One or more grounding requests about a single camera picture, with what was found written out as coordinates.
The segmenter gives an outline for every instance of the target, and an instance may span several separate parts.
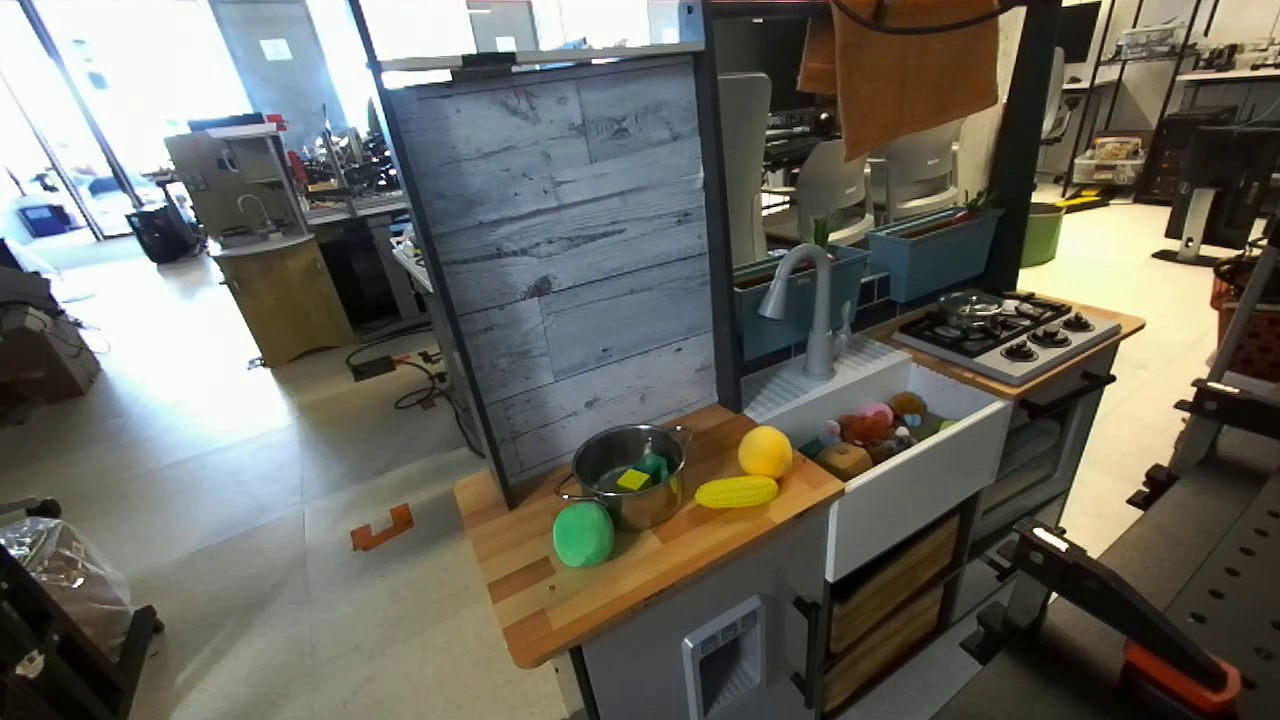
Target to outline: orange object on floor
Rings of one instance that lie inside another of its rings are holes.
[[[1181,666],[1170,666],[1166,661],[1159,661],[1154,653],[1146,653],[1142,645],[1131,645],[1131,641],[1124,645],[1124,671],[1170,697],[1191,714],[1234,714],[1245,677],[1229,661],[1216,661],[1216,662],[1225,666],[1225,689],[1202,689]]]
[[[388,527],[379,527],[379,531],[370,525],[350,527],[350,551],[370,551],[407,527],[410,527],[407,503],[397,503],[397,509],[388,509]]]

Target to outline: stove top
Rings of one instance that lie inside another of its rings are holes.
[[[943,297],[930,313],[899,324],[893,337],[894,344],[943,356],[980,377],[1026,382],[1119,337],[1119,324],[1040,297],[958,293],[958,299]]]

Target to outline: gray wood wall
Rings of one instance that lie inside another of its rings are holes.
[[[716,402],[691,59],[392,92],[502,479]]]

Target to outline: wooden cutting board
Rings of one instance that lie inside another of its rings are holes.
[[[845,483],[812,458],[794,458],[779,496],[766,509],[709,511],[691,503],[691,492],[716,475],[738,475],[734,445],[747,416],[729,408],[703,408],[680,418],[691,433],[683,469],[683,509],[647,531],[618,531],[617,555],[600,569],[561,569],[551,555],[551,520],[565,509],[555,483],[566,469],[547,472],[509,511],[500,483],[477,472],[455,483],[455,509],[481,559],[489,598],[500,615],[509,653],[521,666],[536,666],[555,653],[566,653],[612,622],[624,622],[636,608],[663,593],[691,582],[720,559],[747,551],[794,514],[837,501]]]

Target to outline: metal bowl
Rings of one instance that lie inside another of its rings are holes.
[[[586,501],[600,501],[609,511],[617,511],[627,527],[651,527],[680,511],[680,469],[683,469],[683,433],[661,426],[661,423],[624,423],[596,433],[585,441],[585,447],[570,454],[570,475],[579,479]],[[647,479],[642,488],[627,492],[617,488],[617,479],[627,469],[639,469],[642,454],[661,454],[667,462],[663,479]]]

